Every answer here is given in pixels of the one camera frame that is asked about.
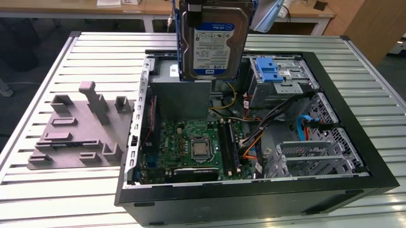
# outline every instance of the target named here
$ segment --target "slatted metal table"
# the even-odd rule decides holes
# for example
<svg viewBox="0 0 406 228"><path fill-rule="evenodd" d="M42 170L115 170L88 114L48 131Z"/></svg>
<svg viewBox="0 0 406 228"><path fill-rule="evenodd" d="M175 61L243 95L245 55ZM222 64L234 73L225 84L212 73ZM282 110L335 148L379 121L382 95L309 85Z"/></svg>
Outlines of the slatted metal table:
<svg viewBox="0 0 406 228"><path fill-rule="evenodd" d="M95 81L106 100L138 99L146 49L175 49L175 35L72 33L0 154L1 227L136 227L114 206L119 167L31 171L27 159L52 113L55 95ZM406 104L350 41L339 37L250 35L247 50L311 51L401 183L330 214L223 221L184 227L406 227Z"/></svg>

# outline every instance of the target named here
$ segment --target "blue hard drive label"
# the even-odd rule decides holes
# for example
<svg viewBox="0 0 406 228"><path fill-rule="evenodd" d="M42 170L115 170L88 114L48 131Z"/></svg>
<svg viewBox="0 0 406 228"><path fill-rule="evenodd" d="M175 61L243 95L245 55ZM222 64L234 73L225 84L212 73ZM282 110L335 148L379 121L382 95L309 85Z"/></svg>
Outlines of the blue hard drive label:
<svg viewBox="0 0 406 228"><path fill-rule="evenodd" d="M200 75L218 75L227 70L230 59L229 39L234 35L231 23L204 22L195 28L194 71Z"/></svg>

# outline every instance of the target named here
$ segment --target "blue plastic latch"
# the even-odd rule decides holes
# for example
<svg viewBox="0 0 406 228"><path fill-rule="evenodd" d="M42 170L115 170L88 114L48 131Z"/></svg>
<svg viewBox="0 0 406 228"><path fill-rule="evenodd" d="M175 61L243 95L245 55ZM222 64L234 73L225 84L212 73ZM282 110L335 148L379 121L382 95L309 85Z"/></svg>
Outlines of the blue plastic latch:
<svg viewBox="0 0 406 228"><path fill-rule="evenodd" d="M263 82L283 82L283 77L278 73L278 66L271 58L257 58L257 67Z"/></svg>

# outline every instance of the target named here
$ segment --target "floor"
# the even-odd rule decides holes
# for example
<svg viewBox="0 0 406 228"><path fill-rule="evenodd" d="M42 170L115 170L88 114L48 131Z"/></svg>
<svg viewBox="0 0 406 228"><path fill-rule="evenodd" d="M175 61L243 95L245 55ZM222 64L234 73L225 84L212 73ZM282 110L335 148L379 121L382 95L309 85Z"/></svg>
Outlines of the floor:
<svg viewBox="0 0 406 228"><path fill-rule="evenodd" d="M55 27L51 19L38 19L34 20L32 23L42 39L42 44L35 47L39 66L28 72L15 72L5 63L0 61L0 75L5 83L42 83L71 31L144 31L140 20L84 21L80 19L67 19L62 20L62 26L59 28ZM155 30L166 32L164 21L155 21L154 26ZM377 69L402 98L406 99L406 80L403 79L406 72L406 57L387 56ZM13 96L8 98L0 97L0 134L12 134L38 91L39 84L11 84L9 87L13 90ZM7 141L8 138L0 136L0 151Z"/></svg>

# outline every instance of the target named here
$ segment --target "wire bundle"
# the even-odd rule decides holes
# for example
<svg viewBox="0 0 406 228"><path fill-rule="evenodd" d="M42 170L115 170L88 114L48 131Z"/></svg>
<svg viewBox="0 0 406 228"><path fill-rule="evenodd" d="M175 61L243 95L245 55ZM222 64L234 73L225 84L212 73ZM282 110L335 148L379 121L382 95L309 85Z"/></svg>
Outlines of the wire bundle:
<svg viewBox="0 0 406 228"><path fill-rule="evenodd" d="M258 143L263 133L265 133L265 129L269 126L270 122L281 115L285 113L286 109L289 108L290 104L302 98L306 97L313 97L315 93L310 92L302 95L294 95L291 96L286 101L283 101L277 107L274 107L271 109L271 111L266 114L265 118L261 120L257 130L254 131L253 135L249 136L243 141L242 144L246 144L250 140L255 139L254 142L251 143L249 149L246 150L245 154L243 154L243 158L254 158L253 156L249 156L249 151L250 149L255 146L255 144Z"/></svg>
<svg viewBox="0 0 406 228"><path fill-rule="evenodd" d="M235 120L241 120L241 121L245 121L245 122L251 122L251 121L255 121L253 118L246 118L246 116L243 115L243 118L239 118L237 115L234 115L233 114L233 112L231 112L231 114L234 115L234 117L233 116L226 116L226 115L223 115L218 110L222 110L222 109L229 109L231 106L234 106L234 104L235 104L235 101L237 101L237 92L235 92L235 89L234 89L234 87L233 87L233 85L229 83L229 82L226 82L226 84L230 86L230 88L231 88L231 90L233 90L233 94L234 94L234 97L233 97L233 101L231 101L231 103L229 104L229 105L223 105L223 106L220 106L220 107L208 107L208 109L210 109L210 111L216 115L216 116L219 116L220 118L226 118L226 119L235 119Z"/></svg>

